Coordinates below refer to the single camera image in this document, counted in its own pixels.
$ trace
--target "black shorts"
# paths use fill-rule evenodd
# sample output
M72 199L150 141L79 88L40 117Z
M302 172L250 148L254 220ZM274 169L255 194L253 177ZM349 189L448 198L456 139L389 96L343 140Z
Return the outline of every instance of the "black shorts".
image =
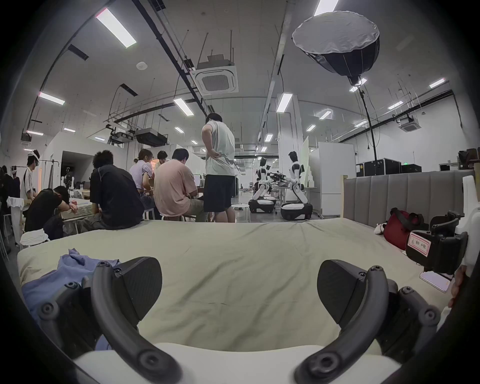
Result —
M235 176L206 175L204 186L204 211L223 212L232 205Z

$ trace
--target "hand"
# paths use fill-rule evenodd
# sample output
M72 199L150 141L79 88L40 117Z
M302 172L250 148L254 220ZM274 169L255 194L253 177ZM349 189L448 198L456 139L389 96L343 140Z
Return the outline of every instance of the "hand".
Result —
M72 210L73 213L78 212L78 207L74 203L70 203L70 204L68 204L68 206L70 207L70 209Z
M461 265L460 268L458 268L455 272L455 282L452 285L452 298L448 302L449 308L452 308L453 305L455 304L455 299L456 299L456 296L458 295L458 292L460 291L460 286L462 285L466 271L467 271L467 266Z
M210 157L213 157L213 158L219 158L220 156L222 156L221 153L217 152L215 149L211 149L209 151L207 151L207 154L210 156Z

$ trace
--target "softbox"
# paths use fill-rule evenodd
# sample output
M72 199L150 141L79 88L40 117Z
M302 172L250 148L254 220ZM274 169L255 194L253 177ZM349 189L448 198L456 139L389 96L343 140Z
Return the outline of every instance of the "softbox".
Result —
M346 76L351 85L377 60L380 32L366 17L348 11L319 14L292 34L295 45L322 67Z

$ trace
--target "mattress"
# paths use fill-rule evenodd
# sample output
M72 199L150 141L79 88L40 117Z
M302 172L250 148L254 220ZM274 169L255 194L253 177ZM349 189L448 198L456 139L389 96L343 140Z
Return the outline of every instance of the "mattress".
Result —
M345 218L287 223L148 221L50 241L18 254L21 284L55 269L68 248L96 259L159 260L163 287L139 324L152 343L257 351L327 345L339 327L323 307L316 281L322 261L381 265L399 288L412 286L440 310L450 293L419 279L422 267ZM370 352L378 353L374 345Z

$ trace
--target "label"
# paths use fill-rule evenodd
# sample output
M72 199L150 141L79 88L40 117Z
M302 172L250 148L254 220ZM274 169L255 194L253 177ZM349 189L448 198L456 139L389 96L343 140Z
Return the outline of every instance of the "label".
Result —
M408 246L420 252L424 256L428 255L431 244L432 242L430 240L424 239L415 233L410 233L410 237L408 238Z

